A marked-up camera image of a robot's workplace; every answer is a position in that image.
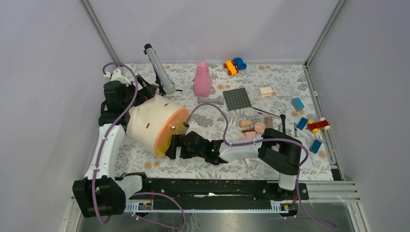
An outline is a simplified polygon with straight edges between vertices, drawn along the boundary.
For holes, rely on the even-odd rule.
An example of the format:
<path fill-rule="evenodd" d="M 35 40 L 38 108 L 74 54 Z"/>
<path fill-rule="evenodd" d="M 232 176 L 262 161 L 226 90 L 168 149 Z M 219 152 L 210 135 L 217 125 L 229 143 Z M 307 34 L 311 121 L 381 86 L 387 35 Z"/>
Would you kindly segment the cream round drawer organizer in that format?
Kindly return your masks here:
<path fill-rule="evenodd" d="M 133 106 L 129 114 L 126 134 L 158 158 L 165 156 L 172 136 L 182 133 L 189 117 L 186 108 L 160 95 Z"/>

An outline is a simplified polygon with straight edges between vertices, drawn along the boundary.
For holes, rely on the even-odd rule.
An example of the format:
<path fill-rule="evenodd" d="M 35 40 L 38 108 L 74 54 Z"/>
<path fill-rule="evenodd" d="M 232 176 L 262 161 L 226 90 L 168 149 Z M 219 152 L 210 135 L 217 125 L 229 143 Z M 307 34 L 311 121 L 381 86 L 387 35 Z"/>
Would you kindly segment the pink square compact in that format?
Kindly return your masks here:
<path fill-rule="evenodd" d="M 247 131 L 245 132 L 245 137 L 247 139 L 252 139 L 256 137 L 256 132 L 255 131 Z"/>

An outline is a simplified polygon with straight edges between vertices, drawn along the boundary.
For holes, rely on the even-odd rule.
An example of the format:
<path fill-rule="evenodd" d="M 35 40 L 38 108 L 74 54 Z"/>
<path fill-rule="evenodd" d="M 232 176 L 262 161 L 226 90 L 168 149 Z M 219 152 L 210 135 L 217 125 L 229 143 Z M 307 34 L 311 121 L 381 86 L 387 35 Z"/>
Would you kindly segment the eyeshadow palette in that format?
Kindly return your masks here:
<path fill-rule="evenodd" d="M 265 115 L 249 116 L 248 120 L 251 122 L 249 127 L 254 128 L 255 123 L 263 123 L 266 128 L 274 128 L 274 118 Z"/>

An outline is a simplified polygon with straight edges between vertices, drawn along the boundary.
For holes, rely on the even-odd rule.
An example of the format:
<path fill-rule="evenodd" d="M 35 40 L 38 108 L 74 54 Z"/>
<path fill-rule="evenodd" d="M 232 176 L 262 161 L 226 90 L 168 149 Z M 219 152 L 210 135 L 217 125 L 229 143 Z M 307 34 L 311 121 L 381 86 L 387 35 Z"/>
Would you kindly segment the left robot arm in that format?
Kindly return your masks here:
<path fill-rule="evenodd" d="M 103 86 L 105 100 L 101 103 L 98 118 L 95 153 L 83 179 L 75 180 L 72 186 L 85 218 L 121 215 L 132 195 L 143 199 L 150 192 L 149 184 L 143 181 L 143 173 L 116 177 L 115 162 L 126 130 L 130 128 L 129 110 L 153 98 L 157 88 L 140 75 L 130 81 L 120 69 L 108 72 L 106 77 L 109 81 Z"/>

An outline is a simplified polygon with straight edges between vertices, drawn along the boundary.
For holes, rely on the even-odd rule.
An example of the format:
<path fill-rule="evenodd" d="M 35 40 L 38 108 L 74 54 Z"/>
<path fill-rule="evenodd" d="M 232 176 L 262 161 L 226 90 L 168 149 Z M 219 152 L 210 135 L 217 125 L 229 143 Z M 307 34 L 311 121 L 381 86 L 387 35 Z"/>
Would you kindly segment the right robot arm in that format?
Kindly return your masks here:
<path fill-rule="evenodd" d="M 194 131 L 176 134 L 165 154 L 174 160 L 178 154 L 182 159 L 200 157 L 212 165 L 229 163 L 233 160 L 260 159 L 279 174 L 277 192 L 281 198 L 289 199 L 296 193 L 296 180 L 300 170 L 303 144 L 278 130 L 268 128 L 261 136 L 226 143 L 224 140 L 208 140 Z"/>

